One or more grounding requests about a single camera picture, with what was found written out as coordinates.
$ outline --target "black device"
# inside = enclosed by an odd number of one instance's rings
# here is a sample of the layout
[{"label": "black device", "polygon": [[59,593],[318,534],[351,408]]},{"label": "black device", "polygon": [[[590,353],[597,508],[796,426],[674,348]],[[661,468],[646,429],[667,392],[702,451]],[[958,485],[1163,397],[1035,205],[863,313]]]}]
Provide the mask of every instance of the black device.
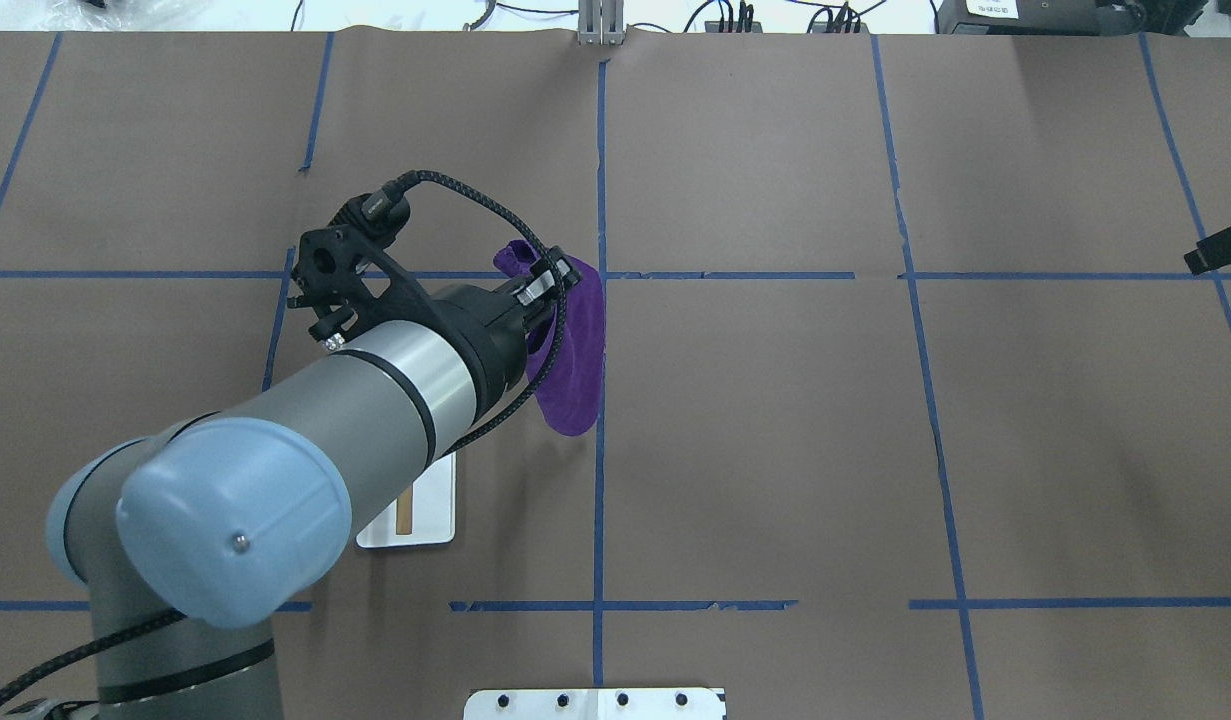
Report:
[{"label": "black device", "polygon": [[705,20],[703,22],[703,31],[705,32],[762,32],[762,23],[760,20],[753,20],[753,22],[746,22],[740,26],[739,20],[735,20],[735,30],[729,30],[729,23],[724,20]]},{"label": "black device", "polygon": [[1179,34],[1206,0],[944,0],[945,34]]},{"label": "black device", "polygon": [[1203,274],[1231,265],[1231,226],[1197,244],[1197,250],[1183,256],[1193,274]]}]

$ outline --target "white plate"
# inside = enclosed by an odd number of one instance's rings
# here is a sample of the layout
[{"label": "white plate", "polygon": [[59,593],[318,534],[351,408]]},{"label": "white plate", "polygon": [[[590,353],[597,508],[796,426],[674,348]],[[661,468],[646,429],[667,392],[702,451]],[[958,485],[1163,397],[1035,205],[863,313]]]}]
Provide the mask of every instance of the white plate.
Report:
[{"label": "white plate", "polygon": [[411,533],[399,535],[398,502],[372,519],[358,533],[358,546],[407,546],[407,544],[441,544],[455,539],[455,457],[433,462],[414,484]]}]

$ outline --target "metal bracket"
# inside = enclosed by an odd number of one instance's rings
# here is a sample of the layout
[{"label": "metal bracket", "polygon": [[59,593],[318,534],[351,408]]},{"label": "metal bracket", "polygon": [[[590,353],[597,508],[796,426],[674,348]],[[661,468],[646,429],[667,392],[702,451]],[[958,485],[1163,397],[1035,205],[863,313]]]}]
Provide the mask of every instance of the metal bracket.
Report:
[{"label": "metal bracket", "polygon": [[624,0],[579,0],[581,46],[624,46]]},{"label": "metal bracket", "polygon": [[718,688],[571,688],[480,690],[464,720],[726,720],[726,692]]}]

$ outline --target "light blue cap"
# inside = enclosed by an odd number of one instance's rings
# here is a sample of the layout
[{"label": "light blue cap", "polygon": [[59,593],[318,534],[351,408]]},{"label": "light blue cap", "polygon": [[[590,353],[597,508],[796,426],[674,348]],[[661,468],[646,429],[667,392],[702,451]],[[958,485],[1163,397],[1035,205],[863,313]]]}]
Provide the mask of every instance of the light blue cap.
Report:
[{"label": "light blue cap", "polygon": [[335,565],[353,511],[330,457],[283,425],[193,425],[130,474],[126,555],[162,601],[217,628],[268,618]]},{"label": "light blue cap", "polygon": [[71,502],[78,496],[78,491],[81,489],[81,484],[86,482],[86,478],[98,468],[98,464],[103,460],[108,460],[110,457],[117,455],[117,450],[126,450],[127,447],[134,446],[137,442],[143,442],[148,438],[135,438],[121,443],[112,450],[106,452],[100,457],[95,457],[94,460],[86,462],[86,466],[81,470],[76,470],[68,482],[59,487],[59,492],[55,494],[54,500],[50,501],[50,510],[47,511],[47,551],[50,553],[50,560],[55,564],[55,567],[62,571],[63,577],[71,580],[79,587],[86,587],[86,580],[81,578],[76,569],[71,565],[71,560],[68,560],[68,550],[65,548],[65,526],[68,523],[68,511],[71,510]]}]

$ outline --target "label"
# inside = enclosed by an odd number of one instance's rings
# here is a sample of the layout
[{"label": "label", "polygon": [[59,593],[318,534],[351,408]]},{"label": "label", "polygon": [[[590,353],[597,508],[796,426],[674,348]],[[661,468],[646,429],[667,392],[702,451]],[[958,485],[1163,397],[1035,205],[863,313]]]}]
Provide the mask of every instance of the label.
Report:
[{"label": "label", "polygon": [[966,11],[985,18],[1019,18],[1016,0],[966,0]]}]

